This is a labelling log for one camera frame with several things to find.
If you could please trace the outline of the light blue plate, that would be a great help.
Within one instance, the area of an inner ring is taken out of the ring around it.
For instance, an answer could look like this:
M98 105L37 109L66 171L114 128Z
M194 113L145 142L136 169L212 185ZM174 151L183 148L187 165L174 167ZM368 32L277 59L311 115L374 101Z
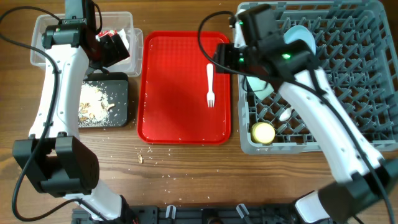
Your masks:
M313 54L316 54L315 38L306 27L301 25L293 26L284 34L284 42L286 44L291 44L296 40L304 41L309 46Z

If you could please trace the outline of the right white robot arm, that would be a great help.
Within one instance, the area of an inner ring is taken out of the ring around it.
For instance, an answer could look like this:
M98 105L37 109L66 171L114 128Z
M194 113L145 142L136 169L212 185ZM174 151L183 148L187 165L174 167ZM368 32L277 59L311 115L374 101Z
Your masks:
M383 201L394 223L389 192L397 184L397 160L385 159L361 134L304 38L286 40L268 4L228 16L237 38L218 45L210 62L220 73L256 77L270 84L313 134L334 177L332 184L295 201L301 221L344 223Z

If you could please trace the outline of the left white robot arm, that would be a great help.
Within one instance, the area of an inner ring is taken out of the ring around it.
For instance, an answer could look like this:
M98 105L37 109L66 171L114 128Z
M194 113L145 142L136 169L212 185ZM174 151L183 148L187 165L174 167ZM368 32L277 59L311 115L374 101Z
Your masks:
M22 171L12 195L14 216L23 179L41 194L76 203L100 223L137 223L126 199L101 179L97 156L81 141L78 109L84 76L129 56L120 36L100 37L102 16L93 1L66 1L65 16L42 34L45 58L40 105L28 138L17 140L12 155Z

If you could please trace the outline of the white plastic spoon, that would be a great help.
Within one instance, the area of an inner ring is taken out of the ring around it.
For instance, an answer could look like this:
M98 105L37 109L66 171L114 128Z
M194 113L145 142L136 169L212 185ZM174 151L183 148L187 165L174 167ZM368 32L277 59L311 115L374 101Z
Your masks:
M293 109L292 107L289 107L289 108L285 109L285 110L280 114L280 116L279 116L279 121L287 121L287 120L291 117L293 110L294 110L294 109Z

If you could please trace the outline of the green bowl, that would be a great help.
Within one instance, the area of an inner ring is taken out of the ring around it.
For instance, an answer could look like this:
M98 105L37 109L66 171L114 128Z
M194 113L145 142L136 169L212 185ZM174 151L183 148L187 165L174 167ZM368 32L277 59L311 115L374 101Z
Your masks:
M274 89L270 83L260 80L259 78L247 77L247 81L255 96L261 101L266 99L274 92Z

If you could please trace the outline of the light blue food bowl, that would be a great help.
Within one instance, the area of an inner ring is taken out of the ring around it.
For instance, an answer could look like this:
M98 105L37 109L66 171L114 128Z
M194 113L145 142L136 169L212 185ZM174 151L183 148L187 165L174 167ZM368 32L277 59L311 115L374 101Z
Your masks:
M246 42L243 36L241 25L243 23L240 20L237 20L234 27L234 47L241 48L246 46Z

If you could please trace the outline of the red snack wrapper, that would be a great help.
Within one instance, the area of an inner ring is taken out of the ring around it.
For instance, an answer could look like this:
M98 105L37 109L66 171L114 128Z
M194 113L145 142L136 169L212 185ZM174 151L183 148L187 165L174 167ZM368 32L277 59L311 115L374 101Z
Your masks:
M116 35L117 33L118 33L117 30L104 30L104 31L101 31L101 32L98 34L98 37L99 37L99 38L104 37L104 36L110 36L110 37L112 37L112 36Z

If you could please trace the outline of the white plastic fork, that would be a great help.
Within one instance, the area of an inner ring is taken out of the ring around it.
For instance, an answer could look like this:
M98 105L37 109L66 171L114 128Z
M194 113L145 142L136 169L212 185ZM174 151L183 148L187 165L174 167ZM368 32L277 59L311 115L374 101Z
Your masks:
M206 100L209 108L215 106L215 94L213 92L213 79L214 79L214 66L212 63L206 65L206 74L208 82L208 93L206 94Z

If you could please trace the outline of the yellow plastic cup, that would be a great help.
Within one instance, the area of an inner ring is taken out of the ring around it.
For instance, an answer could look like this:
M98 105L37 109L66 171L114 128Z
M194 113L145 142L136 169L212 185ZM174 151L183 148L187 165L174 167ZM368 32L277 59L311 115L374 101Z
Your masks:
M251 139L253 142L270 144L275 138L275 130L271 124L258 122L251 128Z

